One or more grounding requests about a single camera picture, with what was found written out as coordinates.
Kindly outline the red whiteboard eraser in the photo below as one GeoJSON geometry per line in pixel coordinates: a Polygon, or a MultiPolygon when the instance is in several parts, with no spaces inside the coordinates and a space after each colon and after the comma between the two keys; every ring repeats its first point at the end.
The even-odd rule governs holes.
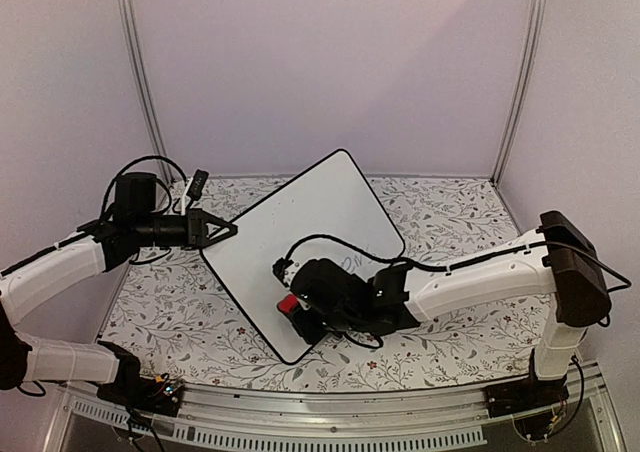
{"type": "Polygon", "coordinates": [[[277,310],[285,316],[292,314],[298,307],[298,299],[295,295],[289,294],[277,304],[277,310]]]}

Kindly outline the white whiteboard with black frame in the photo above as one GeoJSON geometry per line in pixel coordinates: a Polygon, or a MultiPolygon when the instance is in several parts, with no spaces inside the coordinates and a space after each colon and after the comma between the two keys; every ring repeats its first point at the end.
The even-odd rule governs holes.
{"type": "Polygon", "coordinates": [[[399,230],[349,152],[338,149],[297,175],[234,219],[235,236],[208,247],[201,256],[276,357],[298,363],[311,349],[276,305],[287,292],[273,264],[295,242],[304,263],[328,258],[363,278],[377,264],[369,252],[391,258],[405,251],[399,230]]]}

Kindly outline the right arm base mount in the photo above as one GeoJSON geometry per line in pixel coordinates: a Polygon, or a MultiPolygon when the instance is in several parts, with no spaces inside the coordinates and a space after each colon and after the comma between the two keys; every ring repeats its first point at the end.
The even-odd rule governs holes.
{"type": "Polygon", "coordinates": [[[540,380],[535,374],[525,378],[488,385],[482,389],[491,418],[502,417],[551,406],[569,397],[567,376],[540,380]]]}

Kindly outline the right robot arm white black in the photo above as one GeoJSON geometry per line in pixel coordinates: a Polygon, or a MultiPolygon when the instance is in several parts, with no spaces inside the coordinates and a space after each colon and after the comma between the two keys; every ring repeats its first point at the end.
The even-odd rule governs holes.
{"type": "Polygon", "coordinates": [[[540,224],[513,241],[457,262],[428,265],[408,257],[376,258],[381,268],[363,279],[328,258],[293,260],[312,234],[295,242],[272,266],[288,290],[278,311],[309,345],[327,334],[365,333],[375,339],[415,328],[444,313],[501,299],[548,295],[554,306],[543,337],[530,355],[517,399],[537,408],[562,386],[572,353],[585,331],[606,326],[612,309],[611,275],[593,243],[561,212],[541,214],[540,224]]]}

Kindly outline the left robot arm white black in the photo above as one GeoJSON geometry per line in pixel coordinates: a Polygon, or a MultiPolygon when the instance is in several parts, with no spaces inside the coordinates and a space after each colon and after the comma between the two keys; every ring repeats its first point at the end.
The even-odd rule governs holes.
{"type": "Polygon", "coordinates": [[[178,213],[158,208],[156,191],[166,184],[154,173],[125,165],[110,181],[98,217],[62,241],[1,272],[1,388],[25,382],[86,381],[110,388],[128,406],[148,398],[139,359],[110,342],[93,344],[29,338],[16,327],[36,308],[76,284],[110,272],[142,249],[204,250],[235,236],[238,228],[200,208],[208,178],[199,170],[185,177],[178,213]]]}

